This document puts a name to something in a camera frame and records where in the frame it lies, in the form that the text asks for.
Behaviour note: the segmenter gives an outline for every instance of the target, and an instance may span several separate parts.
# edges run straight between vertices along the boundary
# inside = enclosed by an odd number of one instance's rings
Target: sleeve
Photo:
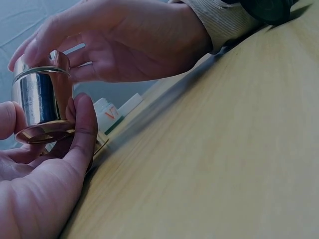
[[[209,34],[213,51],[218,53],[227,42],[236,40],[261,25],[251,17],[240,3],[227,4],[221,0],[169,0],[183,2],[195,12]]]

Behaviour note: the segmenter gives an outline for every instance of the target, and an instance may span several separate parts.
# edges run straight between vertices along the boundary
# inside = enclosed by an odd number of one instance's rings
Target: light wood grain
[[[62,238],[317,239],[318,16],[315,1],[157,84],[110,134]]]

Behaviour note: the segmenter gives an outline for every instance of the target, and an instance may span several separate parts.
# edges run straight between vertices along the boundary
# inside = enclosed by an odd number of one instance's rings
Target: silver cylinder
[[[67,56],[53,51],[34,67],[27,66],[22,58],[14,66],[11,97],[23,109],[26,128],[15,135],[16,141],[51,143],[73,134],[75,124],[66,118],[72,97]]]

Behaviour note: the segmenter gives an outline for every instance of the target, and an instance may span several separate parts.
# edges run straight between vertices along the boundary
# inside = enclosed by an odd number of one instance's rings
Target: white wall
[[[0,1],[0,102],[9,101],[12,73],[8,61],[16,48],[50,15],[63,11],[78,0],[1,0]],[[109,84],[92,82],[80,84],[75,93],[87,92],[94,101],[105,97],[117,107],[133,94],[142,94],[154,82]],[[13,137],[0,141],[0,150],[17,147]]]

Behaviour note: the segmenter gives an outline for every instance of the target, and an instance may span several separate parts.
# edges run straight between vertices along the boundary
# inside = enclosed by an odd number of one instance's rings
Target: white bottle
[[[116,107],[105,98],[94,103],[94,110],[98,128],[105,134],[109,134],[124,118]]]

